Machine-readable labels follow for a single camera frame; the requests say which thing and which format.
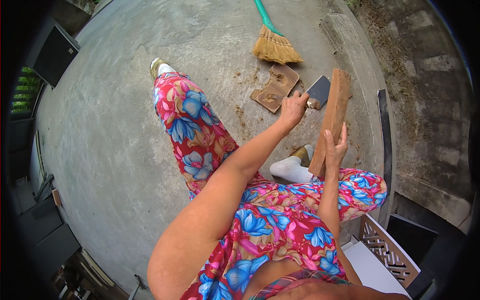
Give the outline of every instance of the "concrete ground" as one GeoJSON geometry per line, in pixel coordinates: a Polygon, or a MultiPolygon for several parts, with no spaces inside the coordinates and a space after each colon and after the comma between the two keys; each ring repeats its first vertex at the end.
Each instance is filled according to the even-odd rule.
{"type": "MultiPolygon", "coordinates": [[[[319,27],[331,12],[327,4],[264,0],[264,5],[305,59],[291,65],[302,80],[296,88],[308,88],[321,75],[330,77],[337,62],[319,27]]],[[[153,110],[149,63],[160,56],[189,74],[242,145],[278,118],[249,98],[267,81],[272,65],[250,53],[261,25],[249,0],[114,0],[76,36],[80,52],[57,87],[46,89],[36,120],[45,169],[54,174],[62,197],[62,217],[127,293],[136,286],[134,274],[146,282],[157,239],[189,202],[169,137],[153,110]]],[[[355,107],[347,113],[353,145],[344,160],[347,167],[371,154],[355,147],[364,136],[357,119],[368,116],[355,107]]],[[[293,147],[315,144],[323,115],[324,109],[307,110],[260,172],[272,179],[268,169],[273,162],[293,147]]],[[[148,291],[136,297],[152,298],[148,291]]]]}

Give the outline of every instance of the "lattice pattern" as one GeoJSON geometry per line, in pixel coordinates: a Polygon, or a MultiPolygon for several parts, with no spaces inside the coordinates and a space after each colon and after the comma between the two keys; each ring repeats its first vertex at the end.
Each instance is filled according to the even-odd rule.
{"type": "Polygon", "coordinates": [[[417,265],[404,250],[368,215],[361,217],[360,240],[385,264],[398,281],[407,288],[420,273],[417,265]]]}

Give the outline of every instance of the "broom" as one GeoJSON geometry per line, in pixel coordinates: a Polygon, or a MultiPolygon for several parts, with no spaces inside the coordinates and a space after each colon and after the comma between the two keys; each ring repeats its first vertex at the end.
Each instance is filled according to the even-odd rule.
{"type": "Polygon", "coordinates": [[[255,0],[255,4],[264,24],[260,31],[260,37],[253,46],[253,54],[261,60],[274,61],[282,65],[287,62],[304,61],[283,34],[273,26],[262,1],[255,0]]]}

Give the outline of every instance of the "shoe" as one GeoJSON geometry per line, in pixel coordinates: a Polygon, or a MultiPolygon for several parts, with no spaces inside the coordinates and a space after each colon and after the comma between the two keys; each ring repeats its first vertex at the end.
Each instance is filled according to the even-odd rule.
{"type": "Polygon", "coordinates": [[[302,147],[298,148],[292,156],[296,156],[300,158],[302,167],[308,167],[310,165],[310,157],[313,155],[313,147],[310,144],[303,145],[302,147]]]}
{"type": "Polygon", "coordinates": [[[158,77],[158,67],[160,67],[162,63],[168,64],[166,61],[158,57],[152,60],[150,63],[150,74],[153,76],[153,78],[156,79],[158,77]]]}

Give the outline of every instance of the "woman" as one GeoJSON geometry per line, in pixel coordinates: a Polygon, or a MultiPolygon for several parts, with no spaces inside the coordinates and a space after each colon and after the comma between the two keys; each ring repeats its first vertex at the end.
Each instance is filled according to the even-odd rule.
{"type": "MultiPolygon", "coordinates": [[[[385,295],[361,285],[339,247],[339,222],[379,207],[386,195],[382,178],[340,169],[348,147],[345,124],[337,146],[325,131],[325,178],[312,178],[296,158],[297,165],[288,160],[275,169],[309,174],[310,182],[277,184],[258,169],[298,124],[308,94],[284,98],[278,120],[239,147],[187,75],[161,59],[150,71],[155,111],[192,201],[150,258],[147,276],[157,300],[385,295]]],[[[307,156],[298,155],[303,162],[312,155],[305,149],[307,156]]]]}

